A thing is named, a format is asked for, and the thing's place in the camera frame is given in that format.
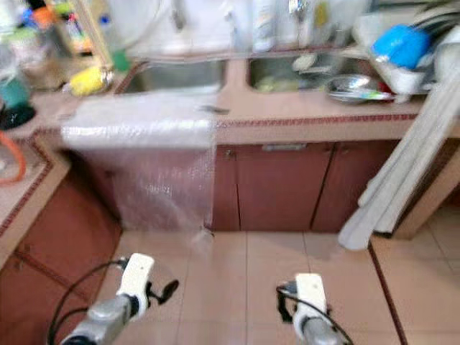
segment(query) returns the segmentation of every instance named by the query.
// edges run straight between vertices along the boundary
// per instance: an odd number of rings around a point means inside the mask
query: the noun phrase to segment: metal bowl
[[[360,104],[367,99],[357,95],[360,90],[377,90],[379,83],[367,75],[350,74],[339,75],[326,84],[326,92],[337,101],[348,104]]]

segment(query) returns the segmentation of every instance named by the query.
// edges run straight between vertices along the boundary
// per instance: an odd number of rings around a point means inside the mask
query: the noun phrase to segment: dish rack
[[[383,81],[393,93],[398,95],[397,101],[408,101],[412,95],[427,94],[432,82],[426,82],[428,69],[408,70],[399,68],[392,63],[380,62],[372,52],[372,45],[389,28],[396,24],[408,24],[413,20],[415,12],[383,11],[366,14],[358,18],[353,26],[353,37],[364,48],[371,65],[380,74]]]

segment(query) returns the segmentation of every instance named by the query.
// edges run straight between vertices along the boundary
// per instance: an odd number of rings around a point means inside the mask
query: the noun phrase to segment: kitchen sink
[[[293,70],[299,58],[265,57],[249,61],[249,85],[260,92],[281,92],[321,89],[332,77],[341,74],[362,74],[379,78],[369,61],[344,57],[334,53],[320,53],[306,73]]]
[[[118,93],[172,91],[216,93],[224,85],[226,62],[212,60],[191,63],[144,63]]]

